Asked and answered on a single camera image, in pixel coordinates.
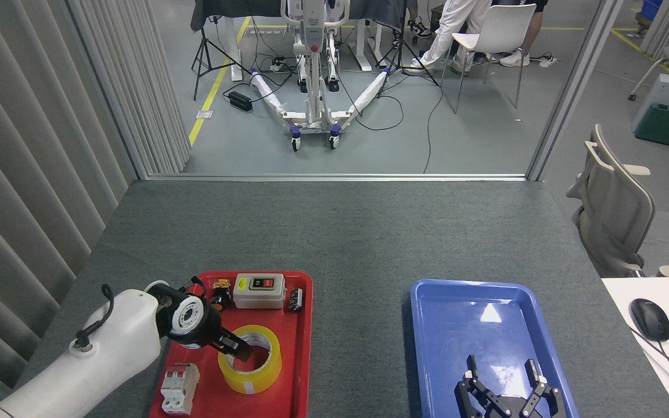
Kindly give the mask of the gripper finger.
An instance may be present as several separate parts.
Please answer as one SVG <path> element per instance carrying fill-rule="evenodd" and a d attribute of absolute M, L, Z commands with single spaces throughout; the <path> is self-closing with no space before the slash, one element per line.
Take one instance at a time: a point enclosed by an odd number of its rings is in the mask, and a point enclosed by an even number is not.
<path fill-rule="evenodd" d="M 509 404 L 481 383 L 475 355 L 468 355 L 467 371 L 455 387 L 455 397 L 462 417 L 512 417 Z"/>
<path fill-rule="evenodd" d="M 551 386 L 547 379 L 537 370 L 534 360 L 524 363 L 531 392 L 523 404 L 520 417 L 532 417 L 541 399 L 546 400 L 550 417 L 564 417 L 564 402 L 558 387 Z"/>
<path fill-rule="evenodd" d="M 220 336 L 216 338 L 216 349 L 241 362 L 247 362 L 253 353 L 252 346 L 247 341 L 225 328 L 221 328 Z"/>

